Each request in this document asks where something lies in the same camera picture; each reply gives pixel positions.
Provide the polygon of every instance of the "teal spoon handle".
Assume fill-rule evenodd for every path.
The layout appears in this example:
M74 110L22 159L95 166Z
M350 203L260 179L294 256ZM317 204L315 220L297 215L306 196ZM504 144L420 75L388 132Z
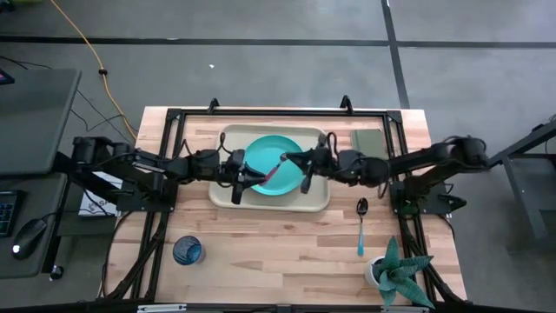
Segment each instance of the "teal spoon handle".
M363 249L363 223L359 225L359 244L357 246L357 255L363 256L365 250Z

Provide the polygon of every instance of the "white pot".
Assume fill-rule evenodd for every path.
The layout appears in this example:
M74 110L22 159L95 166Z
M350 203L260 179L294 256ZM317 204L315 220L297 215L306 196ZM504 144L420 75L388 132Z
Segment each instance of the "white pot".
M370 284L371 286L374 284L377 288L379 286L379 282L376 280L376 278L374 278L373 266L376 261L382 258L384 258L384 256L378 256L372 259L371 261L367 262L367 264L365 265L365 280L367 281L368 284Z

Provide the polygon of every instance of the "keyboard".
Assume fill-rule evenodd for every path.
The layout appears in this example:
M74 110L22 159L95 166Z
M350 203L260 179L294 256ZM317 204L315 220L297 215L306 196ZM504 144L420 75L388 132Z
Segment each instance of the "keyboard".
M0 237L11 236L24 195L21 190L0 191Z

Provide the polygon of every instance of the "orange cable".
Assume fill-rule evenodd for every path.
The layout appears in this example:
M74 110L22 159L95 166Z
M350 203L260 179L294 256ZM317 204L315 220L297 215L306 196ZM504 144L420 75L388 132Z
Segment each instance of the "orange cable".
M93 48L93 46L90 44L89 40L87 40L87 37L79 30L79 28L71 21L71 19L64 13L64 11L62 10L62 8L60 8L58 6L58 4L56 4L56 2L54 0L50 0L52 2L52 4L54 4L54 6L58 9L58 11L63 15L63 17L66 19L66 21L68 21L68 23L73 26L73 28L75 30L77 30L77 32L79 33L79 35L81 35L81 38L83 38L83 40L85 41L85 43L87 44L87 46L89 46L89 49L91 51L93 51L93 54L96 57L96 60L98 62L98 66L100 66L100 70L106 70L104 69L104 65L103 65L103 61L101 61L101 58L98 56L98 54L96 53L95 48ZM123 117L123 122L125 123L126 128L128 129L129 133L131 134L131 136L137 140L137 136L136 134L133 132L131 125L129 125L129 121L128 118L125 116L125 114L123 114L122 109L120 108L120 106L118 105L118 103L116 102L116 100L114 99L114 97L112 97L112 94L110 93L110 88L108 87L108 79L106 78L106 74L101 73L101 75L103 76L103 81L104 81L104 90L106 90L106 94L108 95L108 98L110 99L110 101L114 104L114 106L116 107L116 109L118 110L118 112L120 112L120 115L122 115Z

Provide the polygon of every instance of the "black desk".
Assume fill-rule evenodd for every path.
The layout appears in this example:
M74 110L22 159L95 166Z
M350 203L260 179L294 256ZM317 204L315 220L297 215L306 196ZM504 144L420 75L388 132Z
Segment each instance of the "black desk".
M0 176L46 174L52 168L79 70L26 70L0 85Z
M12 236L0 238L0 278L31 277L36 276L41 271L50 272L51 264L45 263L45 259L47 258L47 252L56 252L57 245L59 244L59 240L55 236L55 220L59 219L59 215L48 217L48 228L44 232L35 252L29 258L21 261L16 260L11 255L11 247L15 234L30 219L40 218L48 213L56 212L63 205L63 195L67 182L66 175L60 173L36 178L0 181L0 190L23 190L27 192L17 216Z

